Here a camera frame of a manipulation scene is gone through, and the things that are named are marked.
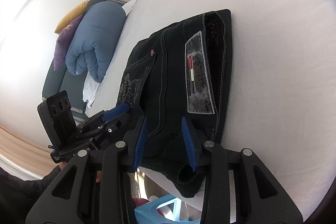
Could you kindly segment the person's left hand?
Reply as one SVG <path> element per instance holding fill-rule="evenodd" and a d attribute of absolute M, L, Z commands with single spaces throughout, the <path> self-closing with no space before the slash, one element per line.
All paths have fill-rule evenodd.
<path fill-rule="evenodd" d="M 66 161 L 62 161 L 59 163 L 59 168 L 61 170 L 63 170 L 67 165 L 67 162 Z M 100 182 L 101 181 L 101 171 L 98 170 L 97 173 L 96 173 L 96 182 Z"/>

